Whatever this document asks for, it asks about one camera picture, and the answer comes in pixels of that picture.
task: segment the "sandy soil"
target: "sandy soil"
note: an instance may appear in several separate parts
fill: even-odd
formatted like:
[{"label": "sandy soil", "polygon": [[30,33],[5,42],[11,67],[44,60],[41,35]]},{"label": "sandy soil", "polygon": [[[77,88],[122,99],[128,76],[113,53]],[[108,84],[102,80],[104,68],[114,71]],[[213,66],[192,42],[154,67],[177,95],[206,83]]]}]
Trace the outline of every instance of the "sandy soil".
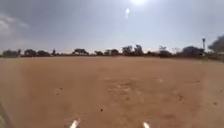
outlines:
[{"label": "sandy soil", "polygon": [[15,128],[224,127],[224,64],[154,58],[0,60]]}]

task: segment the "distant vegetation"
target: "distant vegetation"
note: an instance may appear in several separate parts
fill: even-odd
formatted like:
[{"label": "distant vegetation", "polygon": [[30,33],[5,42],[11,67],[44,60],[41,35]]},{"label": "distant vegetation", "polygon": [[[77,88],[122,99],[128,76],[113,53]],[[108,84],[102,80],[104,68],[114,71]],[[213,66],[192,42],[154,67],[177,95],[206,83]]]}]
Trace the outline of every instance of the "distant vegetation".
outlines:
[{"label": "distant vegetation", "polygon": [[94,51],[89,53],[83,48],[74,49],[70,54],[57,53],[55,49],[51,53],[33,49],[27,49],[23,53],[20,49],[18,50],[5,50],[0,57],[57,57],[57,56],[135,56],[135,57],[160,57],[160,58],[208,58],[213,60],[224,60],[224,36],[218,37],[218,39],[208,47],[211,51],[205,52],[203,48],[195,46],[187,46],[181,51],[171,53],[166,47],[160,46],[156,52],[147,51],[143,52],[141,45],[135,45],[134,47],[124,46],[121,51],[118,49],[107,49],[105,51]]}]

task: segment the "sky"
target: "sky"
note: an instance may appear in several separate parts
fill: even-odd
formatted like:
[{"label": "sky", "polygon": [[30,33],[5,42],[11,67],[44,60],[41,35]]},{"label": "sky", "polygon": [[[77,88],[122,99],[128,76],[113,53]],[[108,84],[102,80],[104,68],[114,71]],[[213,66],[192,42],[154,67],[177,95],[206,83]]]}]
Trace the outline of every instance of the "sky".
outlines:
[{"label": "sky", "polygon": [[0,51],[72,52],[211,44],[224,34],[223,0],[0,0]]}]

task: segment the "dirt ground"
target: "dirt ground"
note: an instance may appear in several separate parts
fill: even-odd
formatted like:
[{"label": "dirt ground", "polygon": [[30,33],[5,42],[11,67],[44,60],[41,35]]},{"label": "dirt ground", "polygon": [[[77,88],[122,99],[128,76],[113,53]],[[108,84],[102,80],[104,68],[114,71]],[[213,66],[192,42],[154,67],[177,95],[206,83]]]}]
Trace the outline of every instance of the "dirt ground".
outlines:
[{"label": "dirt ground", "polygon": [[223,128],[224,64],[155,58],[0,60],[15,128]]}]

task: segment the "white object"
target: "white object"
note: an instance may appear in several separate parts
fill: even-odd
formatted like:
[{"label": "white object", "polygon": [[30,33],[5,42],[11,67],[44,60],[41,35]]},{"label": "white object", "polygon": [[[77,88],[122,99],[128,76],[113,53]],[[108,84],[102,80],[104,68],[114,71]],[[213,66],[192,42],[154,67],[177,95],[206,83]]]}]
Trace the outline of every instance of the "white object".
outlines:
[{"label": "white object", "polygon": [[150,128],[149,124],[146,122],[143,122],[143,128]]},{"label": "white object", "polygon": [[78,128],[78,126],[79,126],[79,121],[74,120],[70,128]]}]

